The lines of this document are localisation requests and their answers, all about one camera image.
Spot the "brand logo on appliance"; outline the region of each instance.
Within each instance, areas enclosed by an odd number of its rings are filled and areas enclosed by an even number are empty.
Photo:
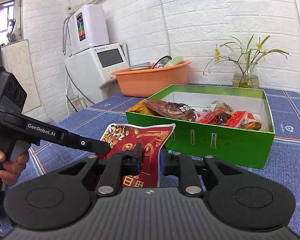
[[[48,135],[56,136],[56,132],[51,132],[49,130],[45,130],[44,128],[41,128],[40,126],[34,126],[34,125],[30,124],[30,123],[28,123],[28,128],[36,130],[38,132],[42,132],[42,133],[48,134]]]
[[[100,49],[94,49],[94,51],[97,51],[97,50],[103,50],[103,49],[107,49],[108,47],[103,47],[103,48],[100,48]]]

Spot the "black display screen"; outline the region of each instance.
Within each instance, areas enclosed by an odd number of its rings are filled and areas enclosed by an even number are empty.
[[[103,52],[98,52],[98,57],[103,68],[123,62],[123,59],[118,49],[111,49]]]

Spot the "plastic tub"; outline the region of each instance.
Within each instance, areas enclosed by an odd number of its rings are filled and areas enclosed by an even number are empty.
[[[130,97],[149,97],[170,85],[186,85],[188,66],[185,63],[157,69],[121,69],[111,73],[116,75],[121,92]]]

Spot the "white appliance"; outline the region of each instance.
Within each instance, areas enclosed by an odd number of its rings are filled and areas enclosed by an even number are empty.
[[[84,97],[88,106],[120,93],[111,73],[128,67],[118,43],[87,49],[66,59],[73,93]]]
[[[82,6],[71,16],[68,27],[72,55],[85,49],[109,44],[106,16],[102,5]]]

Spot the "glass pitcher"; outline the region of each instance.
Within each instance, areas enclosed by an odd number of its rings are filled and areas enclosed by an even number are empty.
[[[69,100],[67,99],[67,105],[70,111],[70,116],[74,115],[76,112],[87,108],[87,102],[85,98],[79,98],[79,95],[69,97]]]

